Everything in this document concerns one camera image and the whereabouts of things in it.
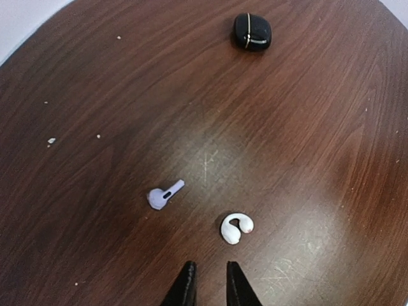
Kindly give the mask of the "black charging case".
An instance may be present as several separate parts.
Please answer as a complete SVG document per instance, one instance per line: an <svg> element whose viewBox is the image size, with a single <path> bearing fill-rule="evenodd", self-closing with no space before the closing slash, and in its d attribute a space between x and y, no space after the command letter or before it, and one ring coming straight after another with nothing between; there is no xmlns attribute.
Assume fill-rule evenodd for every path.
<svg viewBox="0 0 408 306"><path fill-rule="evenodd" d="M234 20L233 37L238 47L262 52L272 44L272 27L261 16L241 13Z"/></svg>

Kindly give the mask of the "white clip earbud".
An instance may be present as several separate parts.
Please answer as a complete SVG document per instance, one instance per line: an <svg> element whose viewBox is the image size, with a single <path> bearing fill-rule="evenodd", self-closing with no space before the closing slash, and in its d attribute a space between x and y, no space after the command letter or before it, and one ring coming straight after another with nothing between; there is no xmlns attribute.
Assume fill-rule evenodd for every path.
<svg viewBox="0 0 408 306"><path fill-rule="evenodd" d="M221 236L230 245L239 243L242 233L249 234L254 230L254 221L246 214L227 215L221 223Z"/></svg>

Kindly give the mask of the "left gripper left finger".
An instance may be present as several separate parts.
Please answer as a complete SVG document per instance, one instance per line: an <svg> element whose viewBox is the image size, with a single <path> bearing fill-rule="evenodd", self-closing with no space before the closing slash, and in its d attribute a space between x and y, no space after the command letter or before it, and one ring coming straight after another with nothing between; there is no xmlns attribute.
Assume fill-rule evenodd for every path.
<svg viewBox="0 0 408 306"><path fill-rule="evenodd" d="M197 265L193 261L186 261L161 306L195 306L196 303Z"/></svg>

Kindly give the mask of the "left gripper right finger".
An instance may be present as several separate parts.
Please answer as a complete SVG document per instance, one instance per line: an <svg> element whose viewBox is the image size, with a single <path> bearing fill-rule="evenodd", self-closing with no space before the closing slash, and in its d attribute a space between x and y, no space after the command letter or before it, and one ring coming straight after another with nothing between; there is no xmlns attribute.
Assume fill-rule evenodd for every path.
<svg viewBox="0 0 408 306"><path fill-rule="evenodd" d="M226 269L226 301L228 306L262 306L247 277L236 261Z"/></svg>

